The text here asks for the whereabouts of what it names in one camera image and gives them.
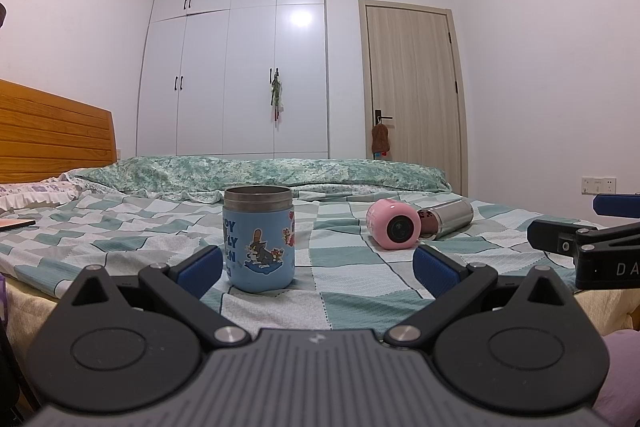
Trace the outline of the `pink cup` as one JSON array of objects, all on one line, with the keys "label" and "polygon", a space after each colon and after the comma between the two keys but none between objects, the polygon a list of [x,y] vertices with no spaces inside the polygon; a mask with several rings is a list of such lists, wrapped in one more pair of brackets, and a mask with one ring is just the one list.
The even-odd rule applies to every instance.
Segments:
[{"label": "pink cup", "polygon": [[386,251],[413,246],[421,233],[419,213],[405,202],[380,199],[366,214],[366,225],[372,239]]}]

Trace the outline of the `stainless steel cylinder cup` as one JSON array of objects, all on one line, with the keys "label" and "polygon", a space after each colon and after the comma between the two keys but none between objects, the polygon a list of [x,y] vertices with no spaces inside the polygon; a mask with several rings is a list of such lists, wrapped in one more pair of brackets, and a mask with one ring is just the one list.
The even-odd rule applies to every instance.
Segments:
[{"label": "stainless steel cylinder cup", "polygon": [[467,227],[473,220],[474,209],[464,198],[443,202],[431,208],[418,211],[422,237],[441,239]]}]

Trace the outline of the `blue cartoon cup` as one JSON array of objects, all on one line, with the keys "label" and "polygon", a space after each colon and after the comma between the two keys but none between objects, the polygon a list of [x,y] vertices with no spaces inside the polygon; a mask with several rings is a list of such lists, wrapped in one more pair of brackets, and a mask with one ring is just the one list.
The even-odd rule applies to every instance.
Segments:
[{"label": "blue cartoon cup", "polygon": [[280,291],[294,280],[293,193],[277,185],[224,191],[224,266],[230,284],[246,293]]}]

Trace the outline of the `purple patterned pillow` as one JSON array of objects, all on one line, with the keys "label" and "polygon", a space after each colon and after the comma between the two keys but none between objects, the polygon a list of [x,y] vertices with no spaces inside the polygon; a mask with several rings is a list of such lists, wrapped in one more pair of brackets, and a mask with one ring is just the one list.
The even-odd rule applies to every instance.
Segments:
[{"label": "purple patterned pillow", "polygon": [[12,212],[27,208],[68,204],[79,195],[79,188],[67,181],[9,183],[0,186],[0,208]]}]

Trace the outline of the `flat tablet on bed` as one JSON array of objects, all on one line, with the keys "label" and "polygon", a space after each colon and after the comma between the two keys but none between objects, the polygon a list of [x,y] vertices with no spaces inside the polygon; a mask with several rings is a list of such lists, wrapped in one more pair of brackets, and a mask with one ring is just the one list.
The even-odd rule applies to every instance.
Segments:
[{"label": "flat tablet on bed", "polygon": [[1,219],[0,231],[7,232],[15,229],[31,227],[35,225],[36,221],[32,219]]}]

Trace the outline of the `green floral quilt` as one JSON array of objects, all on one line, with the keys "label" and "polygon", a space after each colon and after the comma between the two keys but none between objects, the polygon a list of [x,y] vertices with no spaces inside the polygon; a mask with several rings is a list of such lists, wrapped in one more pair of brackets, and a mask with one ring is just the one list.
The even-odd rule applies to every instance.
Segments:
[{"label": "green floral quilt", "polygon": [[77,168],[58,177],[86,191],[129,196],[218,202],[227,188],[277,185],[321,193],[360,188],[449,193],[435,167],[370,159],[224,159],[215,156],[140,156],[106,167]]}]

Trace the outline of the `checkered green bed sheet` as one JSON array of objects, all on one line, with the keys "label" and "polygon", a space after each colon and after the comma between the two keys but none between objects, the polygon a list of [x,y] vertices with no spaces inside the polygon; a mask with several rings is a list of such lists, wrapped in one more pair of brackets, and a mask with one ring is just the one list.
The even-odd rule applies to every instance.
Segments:
[{"label": "checkered green bed sheet", "polygon": [[389,251],[366,225],[380,199],[413,208],[452,201],[449,193],[322,185],[297,191],[277,236],[239,238],[238,219],[226,219],[219,195],[162,198],[86,192],[66,204],[24,208],[25,228],[1,236],[12,338],[32,337],[70,283],[88,265],[134,275],[154,262],[176,265],[217,246],[228,268],[268,277],[292,249],[294,279],[275,291],[247,293],[221,279],[204,303],[250,332],[274,329],[373,329],[382,333],[433,300],[414,275],[411,249]]}]

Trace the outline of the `brown plush toy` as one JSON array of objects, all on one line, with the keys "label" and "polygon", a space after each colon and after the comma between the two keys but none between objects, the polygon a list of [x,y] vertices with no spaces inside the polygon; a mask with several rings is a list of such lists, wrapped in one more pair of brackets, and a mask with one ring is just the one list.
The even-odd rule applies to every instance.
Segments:
[{"label": "brown plush toy", "polygon": [[371,152],[374,159],[381,159],[390,153],[390,138],[385,124],[375,124],[372,127]]}]

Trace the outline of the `wooden door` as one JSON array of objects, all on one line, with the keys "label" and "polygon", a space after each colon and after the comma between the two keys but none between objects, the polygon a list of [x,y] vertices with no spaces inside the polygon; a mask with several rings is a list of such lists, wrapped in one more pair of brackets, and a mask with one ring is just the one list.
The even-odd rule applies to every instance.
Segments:
[{"label": "wooden door", "polygon": [[384,121],[384,160],[436,167],[469,194],[468,129],[460,53],[450,9],[359,0],[366,155],[374,111]]}]

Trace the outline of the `wooden headboard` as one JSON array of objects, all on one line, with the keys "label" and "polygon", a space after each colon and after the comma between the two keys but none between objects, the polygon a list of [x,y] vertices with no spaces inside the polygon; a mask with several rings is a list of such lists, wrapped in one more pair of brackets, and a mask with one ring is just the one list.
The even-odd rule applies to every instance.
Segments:
[{"label": "wooden headboard", "polygon": [[0,86],[3,183],[38,182],[116,161],[108,110],[6,80]]}]

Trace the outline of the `green hanging ornament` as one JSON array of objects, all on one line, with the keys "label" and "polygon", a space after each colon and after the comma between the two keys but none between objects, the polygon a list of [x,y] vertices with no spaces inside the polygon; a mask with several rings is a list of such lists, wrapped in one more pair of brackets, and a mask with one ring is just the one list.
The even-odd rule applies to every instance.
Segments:
[{"label": "green hanging ornament", "polygon": [[280,72],[279,69],[273,74],[273,77],[270,81],[270,105],[272,110],[272,120],[275,124],[277,124],[280,120],[280,113],[282,108],[281,103],[281,93],[282,93],[282,84],[280,81]]}]

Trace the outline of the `white wardrobe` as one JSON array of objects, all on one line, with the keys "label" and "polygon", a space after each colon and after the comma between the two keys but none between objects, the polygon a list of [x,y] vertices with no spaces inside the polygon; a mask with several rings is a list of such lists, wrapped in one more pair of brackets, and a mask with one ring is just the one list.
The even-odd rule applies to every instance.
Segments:
[{"label": "white wardrobe", "polygon": [[326,158],[328,112],[324,0],[154,0],[138,155]]}]

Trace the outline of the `white wall socket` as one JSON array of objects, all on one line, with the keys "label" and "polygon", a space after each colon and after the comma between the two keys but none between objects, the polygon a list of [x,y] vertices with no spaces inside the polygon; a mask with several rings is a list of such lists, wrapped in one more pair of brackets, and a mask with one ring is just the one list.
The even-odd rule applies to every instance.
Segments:
[{"label": "white wall socket", "polygon": [[616,194],[615,176],[583,176],[582,195]]}]

